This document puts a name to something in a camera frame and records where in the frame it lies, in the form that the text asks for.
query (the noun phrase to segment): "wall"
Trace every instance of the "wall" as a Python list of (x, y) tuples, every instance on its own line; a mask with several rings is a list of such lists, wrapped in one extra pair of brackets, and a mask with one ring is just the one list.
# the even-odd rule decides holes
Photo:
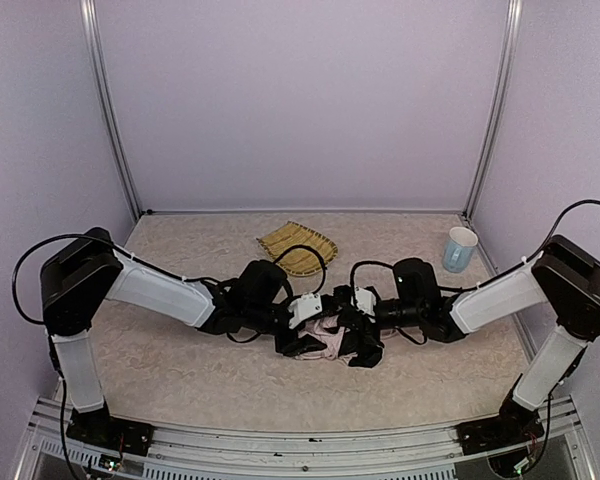
[[(600, 199), (600, 1), (527, 0), (511, 87), (475, 223), (501, 267), (533, 251), (569, 203)], [(559, 230), (600, 259), (600, 209)], [(525, 321), (539, 345), (555, 325)], [(600, 338), (569, 382), (600, 464)]]
[(98, 2), (143, 205), (460, 211), (507, 6)]
[[(20, 254), (92, 225), (131, 228), (99, 111), (78, 2), (0, 2), (0, 478), (54, 375), (41, 327), (11, 302)], [(52, 250), (43, 252), (37, 260)], [(39, 263), (25, 266), (24, 306), (40, 315)]]

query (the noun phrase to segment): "metal frame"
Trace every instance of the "metal frame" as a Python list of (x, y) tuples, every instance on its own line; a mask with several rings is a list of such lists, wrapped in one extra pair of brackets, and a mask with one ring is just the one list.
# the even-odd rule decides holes
[(470, 220), (476, 211), (480, 195), (484, 187), (484, 182), (489, 169), (489, 164), (493, 158), (493, 150), (498, 136), (498, 130), (502, 120), (505, 99), (509, 88), (509, 78), (513, 60), (518, 43), (518, 32), (520, 30), (520, 15), (522, 13), (522, 0), (509, 0), (509, 11), (507, 14), (507, 23), (505, 28), (504, 43), (502, 45), (502, 55), (500, 56), (500, 67), (496, 78), (496, 90), (491, 104), (491, 113), (489, 114), (489, 123), (487, 132), (482, 143), (480, 160), (476, 170), (473, 184), (467, 204), (464, 209), (465, 216)]
[(98, 99), (100, 108), (104, 117), (105, 125), (113, 157), (116, 164), (116, 170), (120, 177), (122, 190), (127, 201), (127, 205), (135, 222), (142, 216), (142, 205), (138, 197), (136, 186), (133, 182), (131, 170), (122, 148), (122, 140), (120, 139), (120, 131), (116, 120), (113, 102), (111, 100), (111, 92), (109, 91), (109, 83), (107, 81), (107, 71), (105, 68), (104, 54), (102, 52), (102, 44), (100, 42), (100, 33), (98, 31), (98, 19), (96, 15), (95, 0), (80, 0), (82, 12), (82, 23), (84, 25), (85, 35), (87, 37), (87, 46), (91, 56), (91, 63), (96, 79), (96, 87), (98, 90)]
[[(65, 418), (69, 418), (66, 409)], [(546, 408), (540, 410), (546, 422)], [(62, 457), (59, 447), (60, 404), (40, 399), (31, 416), (14, 480), (29, 480), (41, 454)], [(126, 455), (133, 479), (253, 480), (282, 478), (375, 480), (455, 478), (455, 464), (518, 448), (463, 456), (455, 423), (363, 432), (264, 433), (155, 424), (149, 455)], [(574, 451), (579, 480), (594, 480), (586, 439), (570, 398), (552, 405), (551, 438), (565, 436)], [(82, 466), (102, 453), (90, 445), (68, 440), (72, 461)]]

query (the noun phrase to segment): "beige marbled tabletop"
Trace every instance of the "beige marbled tabletop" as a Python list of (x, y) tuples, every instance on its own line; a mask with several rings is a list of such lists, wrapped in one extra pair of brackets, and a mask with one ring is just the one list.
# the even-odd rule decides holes
[[(348, 281), (362, 259), (431, 262), (438, 281), (468, 286), (487, 278), (474, 256), (461, 275), (443, 270), (441, 255), (454, 215), (275, 213), (144, 216), (128, 247), (187, 276), (220, 279), (265, 258), (256, 237), (293, 220), (331, 238), (339, 255), (325, 290)], [(395, 297), (392, 275), (365, 267), (359, 285)], [(296, 292), (319, 276), (292, 278)], [(455, 421), (495, 413), (526, 365), (509, 320), (454, 344), (418, 347), (389, 338), (373, 369), (341, 361), (298, 361), (261, 337), (236, 345), (132, 305), (105, 302), (91, 330), (98, 370), (113, 414), (187, 426), (278, 432), (351, 431)]]

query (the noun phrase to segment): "table surface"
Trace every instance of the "table surface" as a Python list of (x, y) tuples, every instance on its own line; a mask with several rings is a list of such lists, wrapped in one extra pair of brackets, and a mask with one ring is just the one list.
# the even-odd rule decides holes
[[(256, 238), (292, 220), (339, 248), (323, 292), (348, 282), (362, 259), (431, 262), (446, 286), (488, 277), (475, 255), (460, 274), (441, 265), (455, 215), (244, 213), (144, 216), (127, 244), (136, 255), (187, 276), (238, 276), (266, 258)], [(395, 297), (390, 272), (365, 267), (359, 285)], [(291, 278), (312, 290), (319, 276)], [(91, 330), (105, 396), (114, 415), (187, 426), (276, 432), (373, 430), (455, 421), (497, 412), (526, 358), (510, 319), (453, 344), (385, 341), (373, 369), (342, 361), (299, 361), (275, 353), (273, 339), (236, 345), (140, 307), (105, 302)]]

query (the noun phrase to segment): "mug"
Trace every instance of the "mug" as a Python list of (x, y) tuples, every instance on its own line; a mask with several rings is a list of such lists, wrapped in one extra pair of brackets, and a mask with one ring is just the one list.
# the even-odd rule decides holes
[(453, 227), (449, 230), (442, 266), (451, 273), (462, 272), (469, 265), (476, 245), (478, 236), (475, 233), (465, 227)]

